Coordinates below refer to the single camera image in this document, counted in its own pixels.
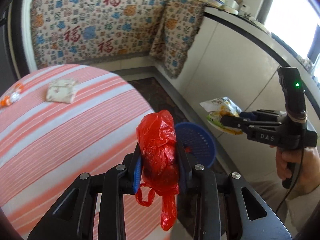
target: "pink striped bed sheet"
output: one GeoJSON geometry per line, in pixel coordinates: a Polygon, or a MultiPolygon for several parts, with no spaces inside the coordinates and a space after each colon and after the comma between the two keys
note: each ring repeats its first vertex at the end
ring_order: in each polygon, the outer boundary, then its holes
{"type": "MultiPolygon", "coordinates": [[[[90,66],[53,66],[19,83],[25,86],[21,99],[0,108],[0,207],[27,239],[79,174],[104,173],[134,151],[135,129],[153,110],[121,77],[90,66]],[[78,81],[75,101],[46,102],[49,83],[68,78],[78,81]]],[[[158,196],[150,207],[140,206],[132,195],[124,196],[128,240],[169,239],[160,228],[161,205],[158,196]]],[[[99,209],[100,196],[94,240],[99,209]]]]}

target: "window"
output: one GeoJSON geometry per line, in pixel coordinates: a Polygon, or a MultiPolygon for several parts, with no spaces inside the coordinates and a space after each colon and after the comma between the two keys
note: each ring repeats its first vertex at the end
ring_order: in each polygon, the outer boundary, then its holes
{"type": "Polygon", "coordinates": [[[265,26],[306,58],[319,22],[308,0],[273,0],[265,26]]]}

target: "bowl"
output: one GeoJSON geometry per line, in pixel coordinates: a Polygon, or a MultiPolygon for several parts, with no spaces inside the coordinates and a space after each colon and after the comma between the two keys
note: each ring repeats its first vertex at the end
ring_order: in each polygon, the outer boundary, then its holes
{"type": "Polygon", "coordinates": [[[215,8],[220,8],[222,5],[224,5],[224,1],[222,1],[222,0],[208,0],[208,4],[215,7],[215,8]]]}
{"type": "Polygon", "coordinates": [[[235,15],[238,15],[238,13],[239,13],[236,9],[234,9],[234,8],[228,6],[228,5],[222,6],[221,9],[223,9],[224,11],[226,11],[228,13],[235,14],[235,15]]]}
{"type": "Polygon", "coordinates": [[[235,10],[239,10],[239,4],[235,0],[225,0],[224,4],[235,10]]]}

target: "countertop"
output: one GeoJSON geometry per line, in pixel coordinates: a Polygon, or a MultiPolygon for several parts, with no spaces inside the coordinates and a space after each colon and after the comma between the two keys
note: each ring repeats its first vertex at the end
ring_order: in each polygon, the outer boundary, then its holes
{"type": "Polygon", "coordinates": [[[305,83],[305,94],[320,118],[320,90],[310,77],[309,73],[286,48],[259,28],[234,16],[233,14],[229,14],[216,8],[206,7],[204,15],[205,17],[215,20],[241,33],[265,50],[280,65],[297,68],[300,72],[302,81],[305,83]]]}

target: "folded cloth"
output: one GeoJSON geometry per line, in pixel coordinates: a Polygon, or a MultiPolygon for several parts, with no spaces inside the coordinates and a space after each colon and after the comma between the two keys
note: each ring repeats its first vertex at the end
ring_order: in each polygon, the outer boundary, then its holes
{"type": "Polygon", "coordinates": [[[49,84],[46,100],[70,104],[73,102],[76,90],[73,79],[54,80],[49,84]]]}
{"type": "Polygon", "coordinates": [[[205,3],[169,0],[150,55],[159,59],[171,78],[177,78],[202,23],[205,3]]]}

